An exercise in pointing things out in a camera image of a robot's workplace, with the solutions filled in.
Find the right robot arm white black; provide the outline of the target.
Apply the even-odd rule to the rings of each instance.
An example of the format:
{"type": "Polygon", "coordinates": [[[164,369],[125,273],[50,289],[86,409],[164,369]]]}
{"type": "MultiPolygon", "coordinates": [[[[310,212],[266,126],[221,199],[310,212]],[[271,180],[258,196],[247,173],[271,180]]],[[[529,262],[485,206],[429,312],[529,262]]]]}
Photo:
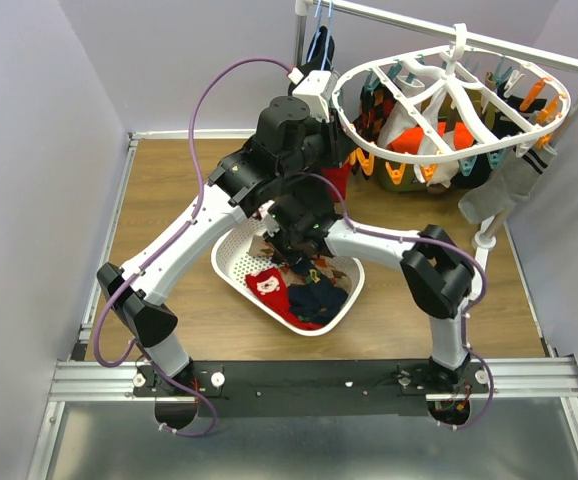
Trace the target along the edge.
{"type": "Polygon", "coordinates": [[[401,273],[417,307],[430,321],[428,376],[449,392],[465,380],[470,354],[465,314],[475,267],[439,226],[400,231],[354,223],[330,208],[315,213],[290,197],[262,214],[265,239],[290,265],[316,256],[368,260],[401,273]]]}

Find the white perforated plastic basket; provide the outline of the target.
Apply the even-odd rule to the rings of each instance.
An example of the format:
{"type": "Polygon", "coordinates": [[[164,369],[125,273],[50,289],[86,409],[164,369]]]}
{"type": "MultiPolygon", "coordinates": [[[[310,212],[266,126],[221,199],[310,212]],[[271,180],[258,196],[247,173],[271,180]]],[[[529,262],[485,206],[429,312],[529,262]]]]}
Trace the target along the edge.
{"type": "Polygon", "coordinates": [[[247,248],[254,235],[261,235],[265,231],[265,225],[256,219],[249,219],[244,224],[235,227],[224,234],[214,245],[211,252],[211,263],[215,273],[226,283],[230,284],[236,291],[242,294],[247,300],[259,307],[278,323],[288,328],[290,331],[306,337],[322,336],[332,331],[349,313],[351,307],[358,299],[365,283],[365,271],[361,262],[351,257],[334,257],[332,263],[341,268],[351,280],[351,292],[342,306],[339,314],[326,326],[321,326],[319,330],[304,331],[289,325],[266,307],[248,289],[245,283],[245,276],[253,273],[253,267],[259,263],[247,254],[247,248]]]}

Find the beige argyle sock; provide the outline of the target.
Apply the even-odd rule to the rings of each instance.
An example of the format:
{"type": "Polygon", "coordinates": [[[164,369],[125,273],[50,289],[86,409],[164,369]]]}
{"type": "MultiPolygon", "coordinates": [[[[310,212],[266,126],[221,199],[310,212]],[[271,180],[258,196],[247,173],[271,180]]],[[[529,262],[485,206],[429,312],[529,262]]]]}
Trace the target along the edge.
{"type": "MultiPolygon", "coordinates": [[[[306,280],[303,275],[293,272],[286,264],[276,263],[272,257],[274,250],[271,245],[263,240],[261,235],[254,235],[247,248],[247,254],[256,262],[258,266],[253,267],[253,273],[258,274],[268,269],[275,269],[282,278],[286,286],[305,285],[306,280]]],[[[349,276],[339,267],[336,267],[332,260],[327,257],[316,257],[312,259],[312,264],[320,273],[326,275],[331,283],[350,293],[352,286],[349,276]]]]}

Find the white orange hanging sock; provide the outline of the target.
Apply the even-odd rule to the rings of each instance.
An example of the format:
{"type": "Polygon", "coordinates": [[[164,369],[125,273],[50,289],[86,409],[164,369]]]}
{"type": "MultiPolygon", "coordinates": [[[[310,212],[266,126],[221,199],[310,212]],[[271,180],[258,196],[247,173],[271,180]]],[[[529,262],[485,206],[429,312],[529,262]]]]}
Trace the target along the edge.
{"type": "MultiPolygon", "coordinates": [[[[425,84],[417,79],[411,82],[398,79],[396,84],[407,98],[413,97],[425,90],[425,84]]],[[[438,114],[445,98],[446,93],[443,90],[437,91],[430,97],[429,105],[422,112],[422,116],[434,129],[438,127],[438,114]]],[[[414,119],[407,113],[407,109],[401,103],[397,103],[392,109],[386,123],[381,128],[376,145],[381,148],[387,148],[406,130],[416,126],[417,124],[414,122],[414,119]]]]}

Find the red hanging sock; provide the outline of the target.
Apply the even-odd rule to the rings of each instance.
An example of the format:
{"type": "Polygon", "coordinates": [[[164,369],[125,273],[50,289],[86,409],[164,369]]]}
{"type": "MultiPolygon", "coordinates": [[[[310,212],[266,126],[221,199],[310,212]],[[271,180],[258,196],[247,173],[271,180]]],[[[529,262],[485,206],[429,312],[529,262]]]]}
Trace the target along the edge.
{"type": "Polygon", "coordinates": [[[329,188],[330,194],[335,203],[340,202],[338,196],[341,196],[343,200],[346,199],[347,183],[350,170],[351,165],[349,163],[345,163],[344,165],[337,168],[323,168],[321,170],[322,175],[327,178],[338,191],[338,194],[336,194],[333,188],[329,188]]]}

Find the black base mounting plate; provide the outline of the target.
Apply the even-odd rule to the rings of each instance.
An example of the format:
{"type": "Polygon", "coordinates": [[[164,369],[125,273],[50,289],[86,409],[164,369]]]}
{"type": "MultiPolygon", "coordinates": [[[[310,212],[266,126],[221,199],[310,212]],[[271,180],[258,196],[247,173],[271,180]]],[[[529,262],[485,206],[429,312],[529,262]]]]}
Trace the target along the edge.
{"type": "Polygon", "coordinates": [[[475,361],[455,373],[427,359],[195,361],[171,381],[139,366],[133,392],[155,398],[163,419],[433,414],[463,422],[489,388],[475,361]]]}

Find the black sock on blue hanger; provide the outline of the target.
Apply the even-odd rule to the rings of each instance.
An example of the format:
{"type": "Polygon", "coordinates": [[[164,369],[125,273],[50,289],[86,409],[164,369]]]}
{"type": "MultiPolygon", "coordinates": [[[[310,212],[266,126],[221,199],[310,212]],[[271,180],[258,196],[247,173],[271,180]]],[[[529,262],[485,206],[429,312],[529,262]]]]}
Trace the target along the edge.
{"type": "Polygon", "coordinates": [[[302,65],[304,74],[314,70],[333,70],[335,43],[326,26],[320,26],[307,49],[307,57],[302,65]]]}

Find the white drying rack frame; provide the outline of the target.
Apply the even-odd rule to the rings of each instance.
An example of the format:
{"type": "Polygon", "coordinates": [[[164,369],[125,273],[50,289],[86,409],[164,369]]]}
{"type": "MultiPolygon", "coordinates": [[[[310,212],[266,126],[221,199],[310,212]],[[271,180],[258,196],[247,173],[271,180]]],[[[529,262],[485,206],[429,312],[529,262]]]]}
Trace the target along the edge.
{"type": "Polygon", "coordinates": [[[568,121],[578,113],[578,103],[573,103],[565,86],[547,74],[546,68],[578,73],[578,59],[547,52],[513,42],[471,33],[465,24],[446,27],[432,22],[414,19],[380,9],[366,7],[350,1],[298,1],[295,13],[298,17],[297,40],[304,40],[305,17],[311,8],[355,15],[361,18],[402,27],[419,33],[451,39],[451,44],[429,49],[406,52],[395,56],[372,60],[361,64],[339,77],[331,97],[346,133],[361,149],[398,164],[414,165],[423,181],[431,180],[438,165],[452,161],[462,163],[480,154],[501,153],[511,150],[522,156],[530,149],[541,149],[546,145],[555,147],[558,135],[562,134],[568,121]],[[530,103],[545,87],[552,88],[556,97],[552,103],[538,112],[536,120],[530,122],[520,112],[511,108],[497,93],[471,73],[462,63],[465,53],[476,52],[497,56],[504,61],[516,63],[521,71],[529,72],[537,79],[532,90],[524,98],[530,103]],[[423,130],[423,141],[417,155],[401,154],[381,148],[364,140],[347,118],[340,95],[343,86],[354,76],[368,71],[376,76],[379,83],[388,88],[397,103],[401,103],[407,113],[423,130]],[[413,97],[405,97],[398,88],[398,79],[411,82],[417,79],[425,84],[425,90],[413,97]],[[454,150],[441,134],[422,116],[419,106],[430,103],[430,97],[439,90],[451,98],[453,107],[473,136],[475,143],[469,148],[454,150]],[[504,113],[520,131],[513,136],[498,138],[485,125],[480,112],[476,111],[469,97],[477,91],[488,105],[504,113]]]}

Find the aluminium rail frame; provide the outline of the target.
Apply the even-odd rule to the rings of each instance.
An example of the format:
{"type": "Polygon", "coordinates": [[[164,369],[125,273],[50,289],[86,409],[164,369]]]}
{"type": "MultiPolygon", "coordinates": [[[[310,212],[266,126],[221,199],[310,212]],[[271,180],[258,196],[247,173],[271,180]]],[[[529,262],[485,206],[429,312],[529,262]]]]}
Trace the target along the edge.
{"type": "MultiPolygon", "coordinates": [[[[404,278],[365,261],[364,287],[329,333],[271,320],[203,255],[169,307],[195,361],[427,359],[427,317],[404,278]]],[[[160,429],[153,397],[134,394],[137,361],[55,367],[33,479],[578,479],[578,366],[539,341],[514,244],[500,234],[469,336],[495,391],[471,400],[470,426],[430,415],[199,417],[193,436],[160,429]]]]}

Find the navy santa sock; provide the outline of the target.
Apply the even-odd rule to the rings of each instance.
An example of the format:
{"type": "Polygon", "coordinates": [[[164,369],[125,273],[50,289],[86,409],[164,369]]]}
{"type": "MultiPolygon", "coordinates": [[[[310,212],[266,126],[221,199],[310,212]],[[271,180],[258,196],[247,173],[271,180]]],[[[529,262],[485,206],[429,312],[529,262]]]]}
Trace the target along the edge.
{"type": "Polygon", "coordinates": [[[301,259],[293,265],[281,266],[279,270],[288,285],[318,284],[329,280],[310,259],[301,259]]]}

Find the dark argyle hanging sock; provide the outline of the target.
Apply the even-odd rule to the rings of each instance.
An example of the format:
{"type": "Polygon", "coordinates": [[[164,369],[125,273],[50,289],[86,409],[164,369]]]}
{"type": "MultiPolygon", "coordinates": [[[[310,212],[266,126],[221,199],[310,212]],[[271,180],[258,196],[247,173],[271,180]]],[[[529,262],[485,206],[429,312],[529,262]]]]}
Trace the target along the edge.
{"type": "Polygon", "coordinates": [[[395,104],[391,91],[383,85],[375,88],[362,87],[359,115],[353,124],[364,140],[377,142],[395,104]]]}

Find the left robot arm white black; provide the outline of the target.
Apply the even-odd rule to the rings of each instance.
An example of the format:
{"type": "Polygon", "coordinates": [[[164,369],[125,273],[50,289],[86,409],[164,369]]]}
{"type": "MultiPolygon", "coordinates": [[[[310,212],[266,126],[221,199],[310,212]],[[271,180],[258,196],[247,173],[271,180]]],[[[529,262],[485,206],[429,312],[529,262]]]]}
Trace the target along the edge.
{"type": "Polygon", "coordinates": [[[170,395],[191,380],[191,358],[175,335],[178,319],[165,302],[180,278],[225,233],[271,203],[269,228],[280,258],[297,263],[327,255],[328,231],[338,220],[331,190],[317,179],[354,150],[350,126],[331,107],[312,109],[305,97],[272,99],[255,133],[201,178],[189,207],[141,253],[121,266],[105,263],[97,280],[134,343],[158,367],[156,382],[170,395]]]}

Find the navy green striped sock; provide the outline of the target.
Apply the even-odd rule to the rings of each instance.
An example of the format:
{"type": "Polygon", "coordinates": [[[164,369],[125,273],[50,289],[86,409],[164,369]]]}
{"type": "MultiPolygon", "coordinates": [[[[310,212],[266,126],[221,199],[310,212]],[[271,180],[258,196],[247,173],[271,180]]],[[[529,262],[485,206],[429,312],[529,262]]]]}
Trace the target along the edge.
{"type": "Polygon", "coordinates": [[[348,293],[336,286],[313,288],[311,285],[288,287],[289,311],[301,323],[328,325],[340,312],[348,293]]]}

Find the grey striped hanging sock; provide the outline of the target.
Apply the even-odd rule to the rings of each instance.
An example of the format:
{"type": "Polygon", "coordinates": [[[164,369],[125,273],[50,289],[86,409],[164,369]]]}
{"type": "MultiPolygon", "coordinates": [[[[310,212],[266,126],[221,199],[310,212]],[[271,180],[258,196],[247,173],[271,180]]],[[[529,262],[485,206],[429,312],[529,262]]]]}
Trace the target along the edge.
{"type": "Polygon", "coordinates": [[[530,149],[522,156],[511,150],[484,184],[468,191],[460,199],[458,208],[463,217],[471,224],[480,224],[527,200],[557,155],[551,145],[530,149]]]}

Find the red santa bear sock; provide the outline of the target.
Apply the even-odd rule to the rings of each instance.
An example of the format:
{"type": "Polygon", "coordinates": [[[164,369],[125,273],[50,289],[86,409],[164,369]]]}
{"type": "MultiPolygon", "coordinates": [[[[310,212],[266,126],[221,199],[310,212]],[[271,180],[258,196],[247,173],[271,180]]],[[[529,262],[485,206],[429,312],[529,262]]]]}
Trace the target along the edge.
{"type": "Polygon", "coordinates": [[[248,274],[245,276],[245,283],[258,300],[289,325],[304,331],[315,331],[321,328],[321,325],[302,321],[291,313],[288,288],[277,268],[272,267],[248,274]]]}

